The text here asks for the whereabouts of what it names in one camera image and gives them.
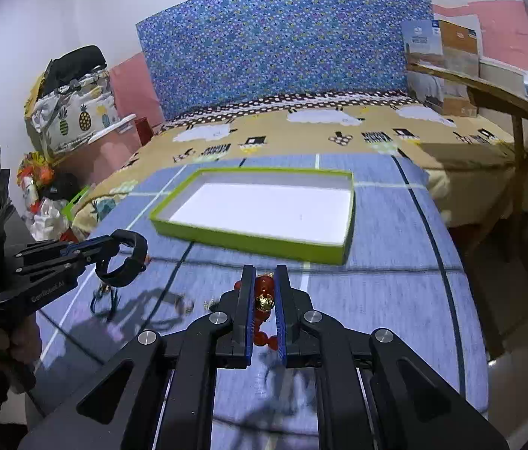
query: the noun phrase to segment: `brown box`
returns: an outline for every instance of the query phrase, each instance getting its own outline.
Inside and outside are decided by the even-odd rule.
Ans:
[[[476,33],[443,20],[404,22],[404,44],[408,63],[431,64],[479,77]],[[408,71],[410,95],[443,115],[476,116],[466,85]]]

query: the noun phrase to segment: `silver screw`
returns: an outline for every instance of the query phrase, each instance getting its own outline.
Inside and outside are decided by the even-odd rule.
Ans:
[[[376,336],[380,343],[389,343],[393,340],[393,332],[391,330],[387,330],[386,328],[377,330],[377,332],[374,333],[374,336]]]
[[[322,320],[322,313],[315,309],[311,309],[310,311],[305,312],[304,318],[308,323],[318,323]]]
[[[224,323],[228,319],[229,319],[229,317],[227,316],[227,314],[225,312],[222,312],[222,311],[217,311],[217,312],[212,313],[210,315],[210,321],[213,324],[221,324],[221,323]]]
[[[137,341],[141,345],[149,345],[151,343],[154,343],[158,337],[154,332],[151,330],[145,330],[145,332],[139,333],[139,336],[137,336]]]

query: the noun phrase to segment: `human hand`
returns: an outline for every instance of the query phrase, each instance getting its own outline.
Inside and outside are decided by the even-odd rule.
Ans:
[[[41,355],[42,342],[39,337],[39,326],[35,314],[25,318],[8,336],[0,328],[0,350],[23,363],[31,363]]]

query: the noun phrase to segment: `white plastic bag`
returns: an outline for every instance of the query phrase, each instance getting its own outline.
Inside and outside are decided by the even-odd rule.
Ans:
[[[29,227],[31,235],[36,241],[58,240],[62,233],[68,229],[70,222],[60,212],[62,206],[61,201],[43,199],[39,211],[34,217],[34,222]]]

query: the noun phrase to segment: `blue floral headboard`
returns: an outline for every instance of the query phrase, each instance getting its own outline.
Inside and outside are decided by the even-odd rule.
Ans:
[[[164,116],[279,93],[405,90],[431,0],[189,0],[137,24]]]

